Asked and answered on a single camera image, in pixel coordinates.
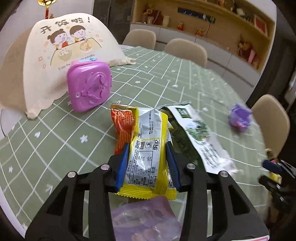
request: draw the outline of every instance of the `silver bolt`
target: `silver bolt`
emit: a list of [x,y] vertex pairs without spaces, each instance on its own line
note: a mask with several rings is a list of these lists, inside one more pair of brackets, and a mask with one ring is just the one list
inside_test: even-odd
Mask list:
[[110,166],[108,164],[101,165],[101,169],[104,171],[108,170],[109,168],[110,168]]
[[195,169],[195,165],[193,163],[188,163],[187,168],[193,170]]
[[221,172],[220,172],[220,175],[221,175],[222,177],[228,177],[228,172],[226,172],[226,171],[221,171]]
[[69,178],[73,178],[73,177],[75,177],[76,176],[76,172],[69,172],[68,173],[68,177]]

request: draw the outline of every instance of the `picture frame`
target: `picture frame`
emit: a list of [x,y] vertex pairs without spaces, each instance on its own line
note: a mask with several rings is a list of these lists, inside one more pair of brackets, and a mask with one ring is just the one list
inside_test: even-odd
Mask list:
[[254,27],[268,36],[267,23],[257,15],[254,15]]

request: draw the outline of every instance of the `round table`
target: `round table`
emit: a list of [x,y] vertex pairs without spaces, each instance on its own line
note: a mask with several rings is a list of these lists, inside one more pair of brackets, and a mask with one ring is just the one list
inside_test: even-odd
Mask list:
[[[254,120],[245,133],[237,133],[228,125],[229,107],[236,103],[244,105],[235,91],[215,72],[165,52],[134,47],[124,53],[137,63],[111,68],[112,91],[103,105],[77,113],[66,93],[35,120],[21,118],[0,141],[0,186],[24,229],[69,171],[91,172],[113,155],[117,137],[111,103],[157,107],[190,101],[235,162],[239,170],[237,183],[264,215],[268,195],[257,178],[267,174],[260,167],[266,158],[265,145]],[[186,195],[179,193],[176,200],[170,201],[180,222],[184,218]],[[111,208],[128,201],[115,194],[109,196]],[[83,228],[87,236],[87,192],[84,204]],[[208,208],[211,212],[210,198]]]

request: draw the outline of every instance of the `green tablecloth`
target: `green tablecloth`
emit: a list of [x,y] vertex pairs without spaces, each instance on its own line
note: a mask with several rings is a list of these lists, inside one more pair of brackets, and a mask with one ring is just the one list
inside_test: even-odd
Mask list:
[[[8,137],[0,141],[0,186],[24,228],[69,171],[90,172],[108,162],[114,152],[116,133],[110,104],[156,107],[191,101],[200,116],[216,133],[222,147],[234,160],[236,181],[259,213],[264,214],[267,191],[257,178],[266,157],[259,126],[252,122],[245,133],[228,126],[228,109],[243,103],[235,91],[216,73],[165,52],[135,47],[125,51],[137,64],[112,67],[112,92],[102,105],[86,113],[76,113],[66,93],[41,111],[35,120],[20,119]],[[88,234],[88,193],[85,195],[84,234]],[[111,208],[127,198],[110,194]],[[182,222],[186,193],[170,201]],[[208,201],[211,212],[211,200]]]

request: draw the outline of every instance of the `cartoon boy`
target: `cartoon boy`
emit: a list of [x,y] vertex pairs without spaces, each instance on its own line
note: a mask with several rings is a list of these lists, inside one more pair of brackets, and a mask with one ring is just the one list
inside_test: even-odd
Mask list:
[[86,40],[85,27],[80,25],[75,25],[70,28],[70,35],[74,37],[75,42]]
[[52,35],[48,35],[47,39],[50,39],[51,43],[56,47],[56,50],[68,46],[68,42],[70,41],[70,38],[68,38],[62,28],[55,31]]

